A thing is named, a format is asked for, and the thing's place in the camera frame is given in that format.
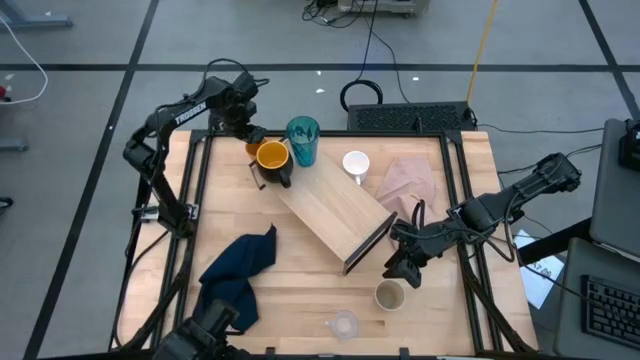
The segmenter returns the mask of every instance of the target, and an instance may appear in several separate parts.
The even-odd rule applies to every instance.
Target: wooden table
[[[176,131],[171,138],[165,174],[176,193],[189,137],[188,131]],[[463,133],[463,139],[473,193],[477,196],[499,191],[488,135],[467,132]],[[463,199],[455,150],[452,145],[449,147],[458,198]],[[202,155],[202,146],[199,148],[196,164]],[[322,137],[320,140],[319,151],[338,164],[345,153],[354,149],[365,152],[371,159],[369,176],[363,186],[372,195],[393,158],[427,156],[437,187],[433,210],[439,217],[446,216],[445,210],[450,204],[437,139]],[[244,143],[226,137],[214,139],[186,316],[191,314],[196,302],[200,288],[198,278],[213,260],[240,235],[264,233],[273,223],[278,228],[276,264],[251,279],[260,319],[244,336],[229,337],[231,344],[260,354],[269,346],[275,347],[278,354],[392,355],[398,354],[400,347],[408,347],[412,355],[473,354],[455,248],[422,269],[419,289],[414,290],[403,282],[407,298],[401,310],[384,312],[374,304],[373,291],[382,279],[384,262],[393,252],[390,242],[380,241],[349,275],[343,276],[342,261],[269,189],[256,188],[247,163]],[[197,174],[192,179],[190,193],[193,194]],[[158,224],[143,225],[136,253],[144,250],[162,231]],[[496,236],[500,234],[502,231],[498,230]],[[124,341],[135,333],[158,300],[168,244],[165,240],[150,251],[131,276],[119,324],[119,334]],[[497,306],[522,338],[537,347],[518,265],[505,262],[488,247],[486,259]],[[490,349],[486,313],[479,301],[477,304],[484,346]],[[357,338],[339,341],[331,332],[327,322],[340,310],[350,310],[358,317]],[[172,324],[173,311],[169,310],[166,316],[166,324]]]

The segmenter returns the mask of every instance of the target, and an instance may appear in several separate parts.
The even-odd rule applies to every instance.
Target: dark blue cloth
[[[249,277],[276,263],[276,227],[264,235],[242,235],[227,247],[200,277],[202,288],[193,310],[204,315],[214,299],[222,299],[240,312],[233,328],[246,331],[258,321],[256,297]]]

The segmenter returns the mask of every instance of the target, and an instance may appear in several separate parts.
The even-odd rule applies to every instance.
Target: black mug
[[[264,143],[256,153],[258,172],[268,182],[281,183],[285,188],[291,186],[293,159],[289,148],[279,141]]]

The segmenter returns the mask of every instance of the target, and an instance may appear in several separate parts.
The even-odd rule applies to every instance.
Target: paper sheet
[[[528,236],[529,235],[524,230],[520,230],[518,232],[518,235],[515,238],[515,244],[518,249],[534,241],[534,239]],[[557,280],[564,264],[555,256],[549,256],[527,266],[539,273],[549,276],[553,280]],[[536,309],[540,310],[544,300],[547,298],[547,295],[549,295],[549,292],[553,287],[553,283],[525,269],[524,267],[520,268],[520,275],[524,282],[524,291],[527,295],[527,300],[529,300],[529,303],[535,306]]]

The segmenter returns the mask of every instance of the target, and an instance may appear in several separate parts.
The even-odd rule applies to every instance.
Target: black stripe on floor
[[[80,237],[80,233],[82,231],[82,226],[84,225],[84,221],[87,217],[87,212],[89,211],[89,206],[91,205],[91,199],[93,198],[93,193],[95,192],[96,186],[98,184],[98,179],[100,178],[102,166],[104,165],[104,161],[107,157],[107,152],[109,151],[109,145],[111,144],[113,133],[115,132],[116,126],[118,124],[118,119],[120,118],[120,113],[122,112],[122,107],[124,106],[124,102],[127,98],[127,93],[129,92],[131,81],[133,80],[135,65],[140,60],[140,55],[142,54],[144,43],[147,39],[147,35],[149,34],[149,29],[151,28],[151,23],[153,22],[153,17],[155,15],[156,9],[158,8],[158,2],[159,0],[151,0],[151,2],[149,3],[147,14],[145,15],[144,22],[142,23],[142,28],[140,29],[140,33],[138,34],[138,39],[136,40],[136,44],[133,53],[131,54],[128,67],[120,85],[120,89],[118,90],[118,95],[116,96],[113,108],[111,109],[109,120],[105,125],[96,157],[93,161],[93,165],[91,166],[91,171],[89,172],[89,178],[87,179],[84,191],[82,192],[82,196],[80,197],[80,203],[73,217],[73,222],[71,223],[69,234],[67,235],[64,247],[62,248],[62,253],[60,254],[60,258],[58,259],[58,265],[56,266],[56,270],[53,273],[53,278],[51,279],[51,283],[49,284],[44,302],[42,303],[42,307],[40,308],[38,319],[36,320],[33,331],[31,332],[31,337],[29,338],[29,343],[27,344],[23,359],[36,359],[38,353],[40,352],[42,342],[47,333],[47,328],[49,327],[51,316],[53,315],[53,311],[55,310],[56,303],[58,302],[58,298],[60,296],[60,291],[62,290],[62,285],[64,284],[64,279],[67,275],[67,271],[69,270],[69,265],[71,264],[71,259],[73,258],[73,253],[75,252],[78,238]]]
[[[45,71],[127,71],[128,64],[40,64]],[[360,71],[362,64],[244,64],[250,71]],[[443,71],[469,72],[473,64],[398,64],[400,71]],[[627,72],[640,72],[640,65],[623,65]],[[174,71],[202,72],[203,64],[137,64],[135,71]],[[37,71],[33,64],[0,64],[0,71]],[[367,71],[395,71],[393,64],[367,64]],[[230,64],[214,65],[211,71],[238,71],[238,67]],[[525,65],[525,64],[484,64],[478,66],[480,72],[610,72],[609,65]]]
[[[638,103],[636,103],[636,99],[629,89],[629,85],[616,62],[615,57],[613,56],[613,52],[611,52],[611,48],[607,43],[607,40],[604,38],[604,34],[602,33],[602,29],[600,29],[600,25],[598,25],[598,21],[596,20],[595,15],[593,14],[593,10],[591,10],[591,6],[587,0],[580,0],[580,6],[582,7],[582,11],[584,11],[584,15],[587,17],[587,21],[589,22],[589,26],[591,26],[591,31],[593,31],[593,35],[596,37],[596,41],[600,46],[600,50],[604,55],[604,58],[607,60],[607,64],[611,67],[611,73],[613,74],[614,79],[616,80],[616,84],[618,85],[618,89],[620,90],[620,94],[624,99],[625,104],[627,105],[627,109],[629,109],[629,113],[631,117],[634,119],[640,119],[640,109],[638,109]]]

